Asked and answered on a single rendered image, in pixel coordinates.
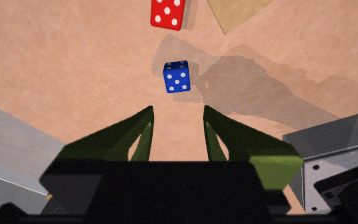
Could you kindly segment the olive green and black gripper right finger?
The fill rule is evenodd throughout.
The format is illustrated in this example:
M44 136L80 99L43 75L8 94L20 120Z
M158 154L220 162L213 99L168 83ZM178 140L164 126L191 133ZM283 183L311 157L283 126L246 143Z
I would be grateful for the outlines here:
M208 105L204 106L203 124L208 160L252 163L265 191L283 191L304 164L292 144L231 119ZM217 137L228 149L228 160Z

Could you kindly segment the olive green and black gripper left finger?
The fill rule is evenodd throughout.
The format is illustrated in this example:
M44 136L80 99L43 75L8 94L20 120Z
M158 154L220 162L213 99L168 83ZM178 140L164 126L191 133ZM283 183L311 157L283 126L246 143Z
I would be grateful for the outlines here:
M149 161L153 128L154 110L150 105L127 119L65 145L54 160ZM137 148L128 160L129 149L138 137Z

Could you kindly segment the tan flat mat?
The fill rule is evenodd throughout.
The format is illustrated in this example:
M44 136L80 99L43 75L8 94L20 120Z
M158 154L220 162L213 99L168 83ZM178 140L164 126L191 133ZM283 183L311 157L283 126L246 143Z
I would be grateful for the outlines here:
M224 35L274 0L207 0Z

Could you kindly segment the blue die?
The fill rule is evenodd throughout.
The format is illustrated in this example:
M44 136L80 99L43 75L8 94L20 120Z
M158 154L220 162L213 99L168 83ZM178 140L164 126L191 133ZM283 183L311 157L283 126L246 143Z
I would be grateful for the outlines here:
M188 61L165 63L163 76L167 93L191 90Z

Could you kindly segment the red die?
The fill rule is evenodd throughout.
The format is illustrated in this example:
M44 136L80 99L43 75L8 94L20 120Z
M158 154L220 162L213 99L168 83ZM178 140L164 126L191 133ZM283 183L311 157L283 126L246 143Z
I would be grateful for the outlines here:
M154 27L181 30L185 0L151 0L150 24Z

